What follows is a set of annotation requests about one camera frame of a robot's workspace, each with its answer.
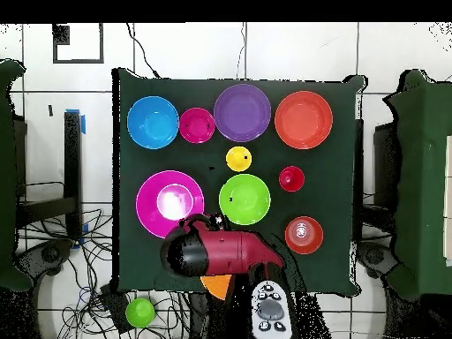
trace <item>game controller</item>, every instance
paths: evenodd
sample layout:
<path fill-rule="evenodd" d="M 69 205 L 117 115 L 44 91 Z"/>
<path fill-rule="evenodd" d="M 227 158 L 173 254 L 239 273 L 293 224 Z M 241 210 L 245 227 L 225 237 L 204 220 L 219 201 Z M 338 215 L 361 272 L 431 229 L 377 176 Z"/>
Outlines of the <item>game controller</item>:
<path fill-rule="evenodd" d="M 256 339 L 290 339 L 289 305 L 276 282 L 263 281 L 252 291 L 252 334 Z"/>

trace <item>pink bowl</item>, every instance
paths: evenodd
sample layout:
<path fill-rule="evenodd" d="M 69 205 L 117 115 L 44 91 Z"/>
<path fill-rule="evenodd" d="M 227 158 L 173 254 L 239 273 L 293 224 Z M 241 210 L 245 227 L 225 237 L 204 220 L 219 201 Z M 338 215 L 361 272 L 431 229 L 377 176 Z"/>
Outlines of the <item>pink bowl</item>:
<path fill-rule="evenodd" d="M 215 120 L 203 108 L 190 108 L 180 117 L 179 130 L 190 143 L 204 143 L 214 135 Z"/>
<path fill-rule="evenodd" d="M 204 213 L 204 196 L 193 178 L 165 170 L 140 187 L 135 207 L 139 221 L 151 234 L 166 237 L 180 219 Z"/>

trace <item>orange object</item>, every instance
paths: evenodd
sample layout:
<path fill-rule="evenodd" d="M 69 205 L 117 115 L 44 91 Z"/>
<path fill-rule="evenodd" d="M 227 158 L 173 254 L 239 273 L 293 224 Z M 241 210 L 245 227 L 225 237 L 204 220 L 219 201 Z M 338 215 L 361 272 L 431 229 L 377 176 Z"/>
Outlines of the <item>orange object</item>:
<path fill-rule="evenodd" d="M 323 229 L 312 217 L 301 216 L 287 225 L 284 233 L 287 246 L 296 253 L 316 251 L 323 241 Z"/>
<path fill-rule="evenodd" d="M 230 275 L 203 276 L 200 278 L 204 287 L 214 297 L 224 300 L 230 285 Z"/>
<path fill-rule="evenodd" d="M 329 135 L 333 113 L 319 94 L 297 91 L 280 102 L 275 114 L 276 132 L 296 149 L 318 146 Z"/>

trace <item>yellow bowl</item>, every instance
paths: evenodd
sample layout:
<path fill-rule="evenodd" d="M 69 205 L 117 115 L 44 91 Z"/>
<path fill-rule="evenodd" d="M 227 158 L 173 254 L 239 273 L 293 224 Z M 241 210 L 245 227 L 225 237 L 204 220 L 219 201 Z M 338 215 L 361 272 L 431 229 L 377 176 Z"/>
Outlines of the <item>yellow bowl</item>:
<path fill-rule="evenodd" d="M 234 171 L 247 170 L 251 165 L 251 153 L 245 147 L 233 147 L 226 154 L 226 163 Z"/>

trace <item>green bowl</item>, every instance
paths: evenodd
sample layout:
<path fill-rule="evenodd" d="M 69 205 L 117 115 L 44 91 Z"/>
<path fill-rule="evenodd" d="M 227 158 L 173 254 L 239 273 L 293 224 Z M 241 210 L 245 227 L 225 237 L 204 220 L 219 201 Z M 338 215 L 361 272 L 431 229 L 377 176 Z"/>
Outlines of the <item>green bowl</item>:
<path fill-rule="evenodd" d="M 152 322 L 154 316 L 154 306 L 144 298 L 133 299 L 125 309 L 125 318 L 136 328 L 145 328 Z"/>
<path fill-rule="evenodd" d="M 231 222 L 252 225 L 260 221 L 270 208 L 270 191 L 262 179 L 251 174 L 238 174 L 220 190 L 220 209 Z"/>

